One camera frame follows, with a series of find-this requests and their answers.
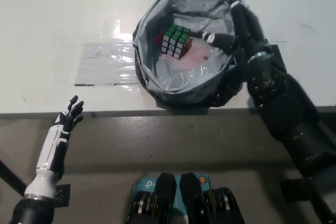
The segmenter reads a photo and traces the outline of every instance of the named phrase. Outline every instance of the robotic hand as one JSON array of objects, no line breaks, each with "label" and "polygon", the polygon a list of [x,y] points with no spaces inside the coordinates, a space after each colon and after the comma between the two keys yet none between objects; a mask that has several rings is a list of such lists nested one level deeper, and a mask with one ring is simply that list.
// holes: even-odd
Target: robotic hand
[{"label": "robotic hand", "polygon": [[77,96],[71,99],[49,129],[37,162],[36,177],[26,188],[24,199],[16,205],[12,224],[52,223],[57,197],[56,183],[64,173],[64,158],[70,133],[83,120],[80,113],[84,102],[75,105],[77,100]]}]

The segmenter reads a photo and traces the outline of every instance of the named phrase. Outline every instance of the green cube face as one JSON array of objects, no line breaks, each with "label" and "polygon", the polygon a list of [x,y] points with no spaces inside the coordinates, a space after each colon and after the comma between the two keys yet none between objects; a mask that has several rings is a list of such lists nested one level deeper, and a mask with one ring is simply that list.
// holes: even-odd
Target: green cube face
[{"label": "green cube face", "polygon": [[183,38],[183,39],[188,39],[188,37],[189,37],[188,34],[182,34],[181,35],[181,38]]},{"label": "green cube face", "polygon": [[185,54],[190,32],[189,28],[171,25],[163,36],[161,52],[180,59]]},{"label": "green cube face", "polygon": [[183,28],[183,32],[186,33],[186,34],[189,34],[190,31],[191,31],[191,30],[190,30],[189,28],[186,28],[186,27]]},{"label": "green cube face", "polygon": [[170,27],[170,28],[168,28],[168,31],[171,31],[173,33],[175,31],[175,28]]},{"label": "green cube face", "polygon": [[175,34],[177,35],[177,36],[181,36],[181,32],[180,31],[175,31]]},{"label": "green cube face", "polygon": [[180,38],[178,41],[179,43],[184,44],[186,40],[184,38]]}]

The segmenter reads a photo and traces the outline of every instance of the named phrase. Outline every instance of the plastic liner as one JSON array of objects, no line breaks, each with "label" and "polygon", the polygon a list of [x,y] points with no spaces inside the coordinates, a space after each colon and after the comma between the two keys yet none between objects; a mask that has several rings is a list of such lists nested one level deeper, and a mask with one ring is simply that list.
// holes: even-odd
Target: plastic liner
[{"label": "plastic liner", "polygon": [[[133,34],[136,73],[153,96],[176,107],[223,105],[227,97],[219,94],[229,90],[232,97],[241,86],[241,80],[235,81],[235,87],[226,84],[226,80],[232,82],[232,74],[238,71],[234,55],[228,56],[205,41],[194,39],[192,48],[208,52],[206,60],[199,65],[190,69],[190,64],[179,64],[170,56],[163,57],[161,45],[155,43],[155,38],[172,24],[192,31],[234,35],[228,4],[225,0],[156,0]],[[198,52],[202,50],[196,50],[189,57],[200,57]]]}]

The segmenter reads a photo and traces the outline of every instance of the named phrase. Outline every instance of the black robotic arm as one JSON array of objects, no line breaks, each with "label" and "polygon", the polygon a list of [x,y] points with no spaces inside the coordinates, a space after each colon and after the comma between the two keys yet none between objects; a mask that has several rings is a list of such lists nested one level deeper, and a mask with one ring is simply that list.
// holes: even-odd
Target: black robotic arm
[{"label": "black robotic arm", "polygon": [[232,50],[244,50],[245,60],[239,62],[246,64],[248,91],[257,111],[304,177],[308,199],[322,223],[335,223],[335,139],[321,126],[318,112],[301,85],[275,60],[257,17],[242,0],[227,1],[236,35]]}]

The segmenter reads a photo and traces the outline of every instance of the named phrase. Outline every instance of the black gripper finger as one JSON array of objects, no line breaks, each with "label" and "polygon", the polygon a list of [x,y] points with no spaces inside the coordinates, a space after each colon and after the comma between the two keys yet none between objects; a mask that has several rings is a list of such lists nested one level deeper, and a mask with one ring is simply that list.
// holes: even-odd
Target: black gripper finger
[{"label": "black gripper finger", "polygon": [[83,116],[82,115],[76,117],[76,119],[74,120],[74,123],[73,123],[74,125],[73,126],[75,127],[76,124],[79,123],[79,122],[81,122],[82,120],[83,120]]}]

